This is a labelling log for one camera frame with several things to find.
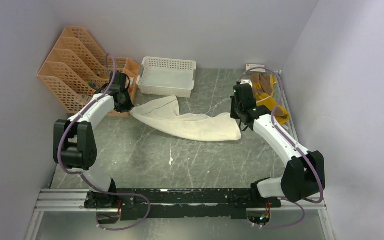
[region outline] wiring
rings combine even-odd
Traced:
[[[113,85],[113,82],[114,82],[114,79],[116,78],[116,59],[114,58],[114,56],[110,53],[108,53],[106,55],[106,58],[105,58],[105,64],[106,64],[106,71],[108,73],[108,76],[110,76],[110,69],[108,67],[108,56],[111,56],[112,58],[112,65],[113,65],[113,74],[112,74],[112,78],[108,84],[108,86],[106,87],[105,91],[103,92],[103,94],[101,96],[99,96],[98,98],[90,101],[84,108],[82,111],[80,111],[80,113],[71,121],[71,123],[67,126],[67,129],[64,131],[62,137],[61,137],[61,140],[59,141],[59,145],[58,145],[58,149],[57,149],[57,152],[56,152],[56,158],[58,159],[58,164],[59,166],[61,167],[62,171],[68,175],[80,175],[81,179],[83,179],[83,181],[93,190],[95,190],[96,192],[98,193],[102,193],[102,194],[106,194],[106,195],[112,195],[112,196],[135,196],[135,197],[140,197],[142,199],[144,199],[147,204],[148,204],[148,209],[147,209],[147,212],[145,214],[145,216],[138,220],[136,223],[130,225],[130,226],[127,226],[127,227],[122,227],[122,228],[106,228],[102,225],[99,224],[99,221],[98,221],[98,215],[96,215],[96,223],[97,223],[97,227],[100,228],[100,229],[103,229],[103,230],[107,230],[107,231],[122,231],[122,230],[127,230],[127,229],[131,229],[141,223],[143,223],[145,221],[145,219],[148,217],[148,215],[150,214],[150,211],[151,211],[151,202],[150,200],[144,196],[144,195],[141,195],[141,194],[137,194],[137,193],[114,193],[114,192],[108,192],[108,191],[104,191],[102,189],[99,189],[97,188],[96,186],[94,186],[91,182],[89,182],[86,177],[83,175],[82,172],[80,171],[69,171],[66,166],[63,164],[63,160],[61,158],[61,152],[63,150],[63,146],[64,146],[64,141],[66,140],[67,138],[67,135],[69,134],[71,128],[73,127],[73,125],[85,114],[88,112],[88,110],[94,105],[96,104],[97,102],[99,102],[102,98],[106,97],[107,94],[108,94],[108,91],[109,89],[111,88],[111,86]]]
[[[280,135],[282,135],[282,137],[288,141],[288,143],[290,143],[292,145],[292,147],[299,153],[301,154],[301,156],[304,158],[305,162],[308,164],[308,167],[310,168],[311,172],[314,174],[314,177],[315,177],[315,180],[317,182],[317,185],[318,185],[318,189],[319,189],[319,192],[320,192],[320,198],[317,199],[317,200],[311,200],[311,199],[307,199],[305,198],[304,200],[307,201],[307,202],[310,202],[310,203],[313,203],[313,204],[319,204],[323,201],[324,199],[324,193],[323,193],[323,185],[322,185],[322,181],[320,180],[320,177],[319,175],[317,174],[317,171],[316,169],[314,168],[313,164],[310,162],[309,158],[306,156],[306,154],[304,153],[304,151],[302,151],[296,144],[295,144],[295,141],[293,139],[291,139],[289,136],[287,136],[282,130],[281,128],[279,127],[279,124],[275,124],[275,111],[276,111],[276,108],[278,108],[279,106],[279,102],[280,100],[283,98],[284,96],[284,85],[283,85],[283,82],[282,82],[282,78],[279,74],[275,73],[274,71],[266,68],[266,67],[263,67],[263,66],[255,66],[255,67],[251,67],[250,69],[246,70],[245,72],[243,72],[243,74],[240,76],[239,80],[237,81],[238,83],[241,82],[241,80],[245,77],[245,75],[247,75],[247,73],[249,73],[250,71],[252,70],[255,70],[255,69],[264,69],[266,71],[268,71],[269,73],[273,74],[276,76],[277,78],[277,82],[279,83],[279,87],[280,87],[280,96],[279,96],[279,100],[276,102],[276,105],[274,106],[273,110],[271,111],[271,122],[273,123],[273,127],[279,132]],[[285,200],[285,201],[288,201],[290,202],[286,197],[281,197],[280,198],[281,200]],[[289,224],[285,224],[285,225],[279,225],[279,226],[261,226],[262,228],[266,228],[266,229],[282,229],[282,228],[287,228],[287,227],[291,227],[291,226],[294,226],[294,225],[297,225],[299,224],[300,222],[302,222],[306,216],[306,211],[304,210],[304,208],[296,203],[296,202],[293,202],[293,204],[297,205],[301,210],[302,210],[302,217],[297,220],[296,222],[293,222],[293,223],[289,223]]]

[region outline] gray wall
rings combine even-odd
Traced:
[[[283,76],[337,239],[384,239],[384,0],[320,0]]]
[[[55,170],[53,124],[66,114],[36,74],[61,23],[45,0],[0,0],[0,239],[24,239]]]
[[[49,0],[106,52],[194,60],[203,68],[280,69],[319,0]]]

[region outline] purple cable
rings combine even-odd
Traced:
[[[69,131],[70,129],[73,127],[74,123],[76,123],[89,109],[91,109],[91,107],[97,103],[99,100],[101,100],[102,98],[104,98],[107,93],[108,93],[108,90],[111,88],[111,85],[113,85],[113,82],[114,82],[114,79],[116,78],[116,60],[115,58],[113,57],[113,55],[111,55],[110,53],[108,53],[106,55],[106,58],[105,58],[105,62],[106,62],[106,68],[107,68],[107,72],[108,72],[108,76],[110,75],[110,70],[108,68],[108,56],[111,56],[112,58],[112,65],[113,65],[113,74],[112,74],[112,78],[111,78],[111,81],[109,82],[108,86],[106,87],[105,91],[103,92],[103,94],[99,97],[97,97],[96,99],[90,101],[84,108],[83,110],[78,114],[77,117],[75,117],[71,123],[67,126],[67,129],[64,131],[64,134],[62,135],[61,137],[61,140],[59,141],[59,145],[58,145],[58,149],[57,149],[57,152],[56,152],[56,158],[58,159],[58,164],[59,166],[61,167],[62,171],[68,175],[75,175],[75,174],[78,174],[80,175],[81,179],[83,179],[83,181],[89,186],[91,187],[93,190],[99,192],[99,193],[102,193],[102,194],[107,194],[107,195],[113,195],[113,196],[136,196],[136,197],[140,197],[140,198],[143,198],[147,203],[148,203],[148,210],[145,214],[145,216],[137,221],[135,224],[132,224],[130,226],[127,226],[127,227],[123,227],[123,228],[106,228],[106,227],[103,227],[102,225],[99,224],[98,222],[98,216],[96,216],[96,223],[97,223],[97,226],[100,228],[100,229],[103,229],[103,230],[107,230],[107,231],[122,231],[122,230],[127,230],[127,229],[131,229],[139,224],[141,224],[142,222],[145,221],[145,219],[148,217],[148,215],[150,214],[150,211],[151,211],[151,202],[150,200],[144,196],[144,195],[141,195],[141,194],[137,194],[137,193],[114,193],[114,192],[108,192],[108,191],[103,191],[97,187],[95,187],[90,181],[88,181],[86,179],[86,177],[83,175],[82,172],[80,171],[69,171],[66,166],[63,164],[63,160],[61,159],[61,152],[62,152],[62,149],[63,149],[63,145],[64,145],[64,141],[66,140],[67,138],[67,135],[69,134]]]
[[[291,139],[290,137],[288,137],[281,130],[281,128],[279,127],[278,124],[275,125],[275,110],[279,106],[279,102],[280,102],[280,100],[282,99],[282,97],[284,95],[284,85],[283,85],[283,82],[282,82],[282,78],[281,78],[281,76],[279,74],[276,74],[274,71],[272,71],[272,70],[270,70],[268,68],[265,68],[265,67],[262,67],[262,66],[255,66],[255,67],[251,67],[250,69],[248,69],[245,72],[243,72],[243,74],[240,76],[238,82],[240,83],[241,80],[245,77],[245,75],[247,75],[247,73],[249,73],[250,71],[252,71],[254,69],[264,69],[264,70],[266,70],[266,71],[268,71],[271,74],[276,76],[277,82],[279,83],[279,86],[280,86],[280,97],[279,97],[279,101],[276,102],[276,105],[274,106],[273,110],[271,111],[271,115],[270,115],[271,116],[271,122],[273,123],[273,127],[282,135],[282,137],[284,139],[286,139],[288,141],[288,143],[290,143],[296,149],[296,151],[298,151],[299,154],[301,154],[301,156],[304,158],[305,162],[308,164],[309,168],[311,169],[311,172],[314,174],[314,177],[315,177],[315,180],[317,182],[318,189],[319,189],[319,192],[320,192],[320,198],[318,200],[311,200],[311,199],[304,198],[303,200],[307,201],[307,202],[310,202],[310,203],[313,203],[313,204],[319,204],[324,199],[324,193],[323,193],[322,181],[320,180],[320,177],[317,174],[316,169],[314,168],[313,164],[310,162],[310,160],[306,156],[306,154],[299,147],[297,147],[297,145],[295,144],[294,140]],[[286,197],[281,197],[280,199],[286,200],[286,201],[290,202]],[[297,205],[302,210],[302,217],[301,217],[301,219],[299,219],[296,222],[293,222],[293,223],[290,223],[290,224],[286,224],[286,225],[263,226],[263,228],[267,228],[267,229],[281,229],[281,228],[287,228],[287,227],[290,227],[290,226],[294,226],[294,225],[299,224],[300,222],[302,222],[302,220],[306,216],[306,211],[298,203],[294,202],[294,204]]]

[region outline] purple hose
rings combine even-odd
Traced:
[[[265,67],[262,67],[262,66],[255,66],[255,67],[251,67],[250,69],[246,70],[242,76],[240,76],[238,82],[241,82],[241,80],[245,77],[245,75],[247,73],[249,73],[250,71],[254,70],[254,69],[264,69],[268,72],[270,72],[271,74],[275,75],[276,76],[276,79],[277,79],[277,82],[279,83],[279,86],[280,86],[280,97],[279,97],[279,101],[276,102],[276,105],[274,106],[273,110],[271,111],[271,122],[273,123],[273,126],[274,128],[282,135],[282,137],[284,139],[286,139],[291,145],[292,147],[294,147],[296,149],[296,151],[298,151],[299,154],[301,154],[301,156],[304,158],[305,162],[308,164],[309,168],[311,169],[311,172],[314,174],[314,177],[315,177],[315,180],[317,182],[317,185],[318,185],[318,189],[319,189],[319,192],[320,192],[320,198],[318,200],[311,200],[311,199],[303,199],[307,202],[310,202],[310,203],[313,203],[313,204],[319,204],[323,201],[324,199],[324,193],[323,193],[323,185],[322,185],[322,181],[320,180],[320,177],[319,175],[317,174],[316,172],[316,169],[314,168],[314,166],[312,165],[312,163],[310,162],[309,158],[306,156],[306,154],[299,148],[297,147],[297,145],[295,144],[295,141],[293,139],[291,139],[290,137],[288,137],[282,130],[281,128],[279,127],[278,124],[274,124],[275,123],[275,110],[276,108],[279,106],[279,102],[280,100],[282,99],[283,95],[284,95],[284,85],[283,85],[283,82],[282,82],[282,78],[279,74],[276,74],[274,71],[268,69],[268,68],[265,68]],[[282,200],[286,200],[289,202],[289,200],[286,198],[286,197],[281,197]],[[293,222],[293,223],[290,223],[290,224],[286,224],[286,225],[280,225],[280,226],[263,226],[263,228],[268,228],[268,229],[280,229],[280,228],[287,228],[287,227],[290,227],[290,226],[293,226],[293,225],[296,225],[296,224],[299,224],[303,219],[304,217],[306,216],[306,213],[305,213],[305,210],[304,208],[299,205],[298,203],[294,202],[295,205],[297,205],[301,210],[302,210],[302,217],[301,219],[299,219],[298,221],[296,222]]]
[[[127,227],[123,227],[123,228],[106,228],[106,227],[103,227],[99,224],[98,222],[98,216],[96,216],[96,223],[97,223],[97,226],[100,228],[100,229],[103,229],[103,230],[107,230],[107,231],[122,231],[122,230],[127,230],[127,229],[131,229],[141,223],[143,223],[145,221],[145,219],[148,217],[148,215],[150,214],[150,211],[151,211],[151,202],[150,200],[144,196],[144,195],[141,195],[141,194],[137,194],[137,193],[114,193],[114,192],[107,192],[107,191],[103,191],[97,187],[95,187],[91,182],[89,182],[86,177],[83,175],[82,172],[80,171],[69,171],[66,166],[63,164],[63,160],[61,159],[61,152],[62,152],[62,149],[63,149],[63,145],[64,145],[64,141],[66,140],[67,138],[67,135],[69,134],[69,131],[70,129],[73,127],[73,125],[95,104],[97,103],[99,100],[101,100],[102,98],[104,98],[107,93],[108,93],[108,90],[111,88],[111,85],[113,85],[113,82],[114,82],[114,79],[116,78],[116,59],[113,57],[113,55],[111,55],[110,53],[108,53],[106,55],[106,58],[105,58],[105,62],[106,62],[106,68],[107,68],[107,72],[108,72],[108,75],[110,75],[110,70],[108,68],[108,56],[111,56],[112,58],[112,65],[113,65],[113,74],[112,74],[112,78],[111,78],[111,81],[109,82],[108,86],[106,87],[105,91],[103,92],[103,94],[99,97],[97,97],[96,99],[90,101],[84,108],[83,110],[78,114],[77,117],[75,117],[71,123],[67,126],[67,129],[64,131],[64,134],[62,135],[61,137],[61,140],[59,141],[59,145],[58,145],[58,149],[57,149],[57,152],[56,152],[56,158],[58,159],[58,164],[59,166],[61,167],[62,171],[64,171],[64,173],[68,174],[68,175],[75,175],[75,174],[78,174],[80,175],[81,179],[83,179],[83,181],[90,187],[92,188],[93,190],[99,192],[99,193],[102,193],[102,194],[107,194],[107,195],[113,195],[113,196],[136,196],[136,197],[140,197],[140,198],[143,198],[145,199],[145,201],[148,203],[148,210],[145,214],[145,216],[137,221],[135,224],[133,225],[130,225],[130,226],[127,226]]]

